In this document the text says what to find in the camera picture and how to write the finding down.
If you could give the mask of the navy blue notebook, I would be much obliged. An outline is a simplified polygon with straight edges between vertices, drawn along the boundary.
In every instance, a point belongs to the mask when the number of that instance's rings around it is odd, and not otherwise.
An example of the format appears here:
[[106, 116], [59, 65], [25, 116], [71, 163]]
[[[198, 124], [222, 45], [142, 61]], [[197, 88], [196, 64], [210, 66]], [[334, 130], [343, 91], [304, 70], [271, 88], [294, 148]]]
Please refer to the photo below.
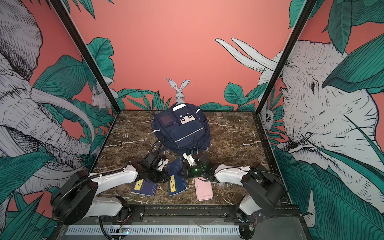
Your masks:
[[148, 179], [136, 181], [131, 189], [132, 194], [153, 197], [156, 194], [158, 183], [153, 183]]
[[168, 164], [167, 171], [171, 178], [168, 183], [169, 197], [184, 192], [187, 189], [187, 181], [179, 176], [179, 172], [183, 171], [183, 158], [180, 157]]

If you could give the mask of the navy blue student backpack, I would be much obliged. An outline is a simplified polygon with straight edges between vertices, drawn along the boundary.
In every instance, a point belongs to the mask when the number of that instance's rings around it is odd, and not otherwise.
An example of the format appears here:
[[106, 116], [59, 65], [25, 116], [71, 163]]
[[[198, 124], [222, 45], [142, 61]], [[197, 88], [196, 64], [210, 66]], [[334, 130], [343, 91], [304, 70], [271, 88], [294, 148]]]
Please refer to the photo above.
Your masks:
[[208, 119], [201, 108], [193, 104], [174, 104], [168, 110], [153, 115], [152, 130], [172, 152], [183, 155], [190, 151], [205, 151], [211, 143]]

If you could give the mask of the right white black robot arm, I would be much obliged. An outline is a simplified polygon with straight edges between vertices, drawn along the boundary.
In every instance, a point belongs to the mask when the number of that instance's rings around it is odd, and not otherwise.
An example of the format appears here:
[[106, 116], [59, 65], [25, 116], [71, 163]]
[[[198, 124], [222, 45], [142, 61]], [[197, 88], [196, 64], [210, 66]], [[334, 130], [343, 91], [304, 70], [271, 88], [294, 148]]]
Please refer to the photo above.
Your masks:
[[240, 222], [261, 221], [258, 215], [269, 214], [287, 193], [280, 175], [269, 172], [263, 165], [254, 163], [246, 167], [212, 163], [203, 152], [187, 152], [186, 161], [178, 175], [185, 179], [202, 178], [209, 183], [229, 183], [245, 188], [248, 195], [235, 207]]

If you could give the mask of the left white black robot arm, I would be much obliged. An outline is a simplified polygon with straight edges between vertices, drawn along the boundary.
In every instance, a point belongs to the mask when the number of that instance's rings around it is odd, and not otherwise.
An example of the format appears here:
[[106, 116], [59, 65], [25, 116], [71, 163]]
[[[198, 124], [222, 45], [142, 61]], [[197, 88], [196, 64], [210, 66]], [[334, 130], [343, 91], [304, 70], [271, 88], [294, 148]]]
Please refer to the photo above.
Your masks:
[[66, 226], [87, 217], [108, 216], [125, 222], [131, 217], [132, 211], [124, 198], [98, 195], [140, 180], [166, 183], [171, 179], [166, 170], [168, 162], [166, 156], [151, 152], [139, 161], [116, 170], [93, 174], [78, 171], [52, 196], [52, 216]]

